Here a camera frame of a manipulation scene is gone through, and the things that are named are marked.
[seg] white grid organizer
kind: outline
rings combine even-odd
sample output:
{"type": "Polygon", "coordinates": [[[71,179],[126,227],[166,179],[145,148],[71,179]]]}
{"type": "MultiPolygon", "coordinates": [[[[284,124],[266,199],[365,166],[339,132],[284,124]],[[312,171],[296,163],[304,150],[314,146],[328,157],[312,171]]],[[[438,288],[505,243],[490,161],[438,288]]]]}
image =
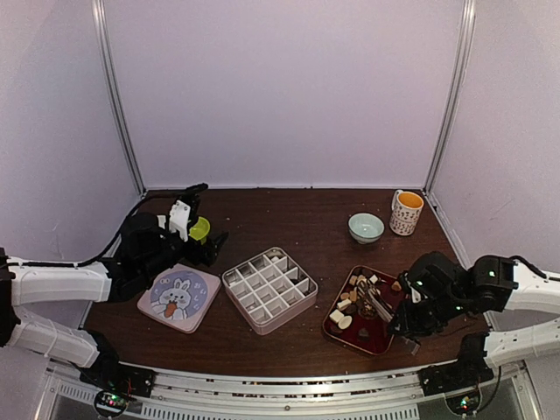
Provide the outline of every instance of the white grid organizer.
{"type": "Polygon", "coordinates": [[[280,248],[226,271],[222,280],[235,306],[261,335],[276,330],[317,299],[317,284],[280,248]]]}

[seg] pink tin box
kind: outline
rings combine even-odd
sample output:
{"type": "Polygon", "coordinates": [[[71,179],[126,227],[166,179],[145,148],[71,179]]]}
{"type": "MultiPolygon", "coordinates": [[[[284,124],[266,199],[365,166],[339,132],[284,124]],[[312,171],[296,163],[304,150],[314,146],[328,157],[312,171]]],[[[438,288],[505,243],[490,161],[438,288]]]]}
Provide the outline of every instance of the pink tin box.
{"type": "Polygon", "coordinates": [[[222,280],[237,309],[260,335],[273,332],[317,300],[317,284],[280,248],[233,267],[222,280]]]}
{"type": "Polygon", "coordinates": [[[214,300],[220,279],[182,264],[156,277],[138,300],[138,309],[150,318],[183,333],[194,333],[214,300]]]}

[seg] white wall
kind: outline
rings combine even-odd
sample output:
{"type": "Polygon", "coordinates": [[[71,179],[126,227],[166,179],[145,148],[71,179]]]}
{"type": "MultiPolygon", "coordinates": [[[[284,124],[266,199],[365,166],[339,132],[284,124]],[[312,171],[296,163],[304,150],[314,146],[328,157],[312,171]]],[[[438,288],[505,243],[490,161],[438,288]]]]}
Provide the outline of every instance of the white wall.
{"type": "Polygon", "coordinates": [[[148,187],[422,186],[463,2],[107,2],[148,187]]]}
{"type": "MultiPolygon", "coordinates": [[[[469,263],[519,254],[560,271],[558,22],[554,0],[477,2],[472,55],[434,190],[469,263]]],[[[499,326],[542,318],[507,314],[499,326]]],[[[560,357],[529,365],[548,418],[557,419],[560,357]]]]}
{"type": "MultiPolygon", "coordinates": [[[[99,252],[134,203],[90,2],[0,7],[0,246],[74,260],[99,252]]],[[[76,325],[83,303],[34,305],[76,325]]],[[[46,359],[0,348],[2,419],[31,418],[46,359]]]]}

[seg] carrot illustration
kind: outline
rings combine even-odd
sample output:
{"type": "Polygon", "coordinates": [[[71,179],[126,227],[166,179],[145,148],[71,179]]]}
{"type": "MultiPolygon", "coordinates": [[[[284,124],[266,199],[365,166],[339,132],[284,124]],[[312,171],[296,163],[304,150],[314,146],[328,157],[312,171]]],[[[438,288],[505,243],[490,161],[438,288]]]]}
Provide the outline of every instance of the carrot illustration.
{"type": "Polygon", "coordinates": [[[170,302],[165,307],[164,317],[171,318],[176,309],[177,309],[177,304],[175,302],[170,302]]]}

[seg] light blue bowl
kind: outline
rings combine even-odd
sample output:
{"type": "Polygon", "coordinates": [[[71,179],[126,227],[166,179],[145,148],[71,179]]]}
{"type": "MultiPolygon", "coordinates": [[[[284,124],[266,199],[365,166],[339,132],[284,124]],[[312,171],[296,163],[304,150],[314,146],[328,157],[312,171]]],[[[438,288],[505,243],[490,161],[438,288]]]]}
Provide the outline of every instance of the light blue bowl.
{"type": "Polygon", "coordinates": [[[348,221],[350,235],[361,244],[373,243],[382,237],[385,225],[369,213],[357,213],[348,221]]]}

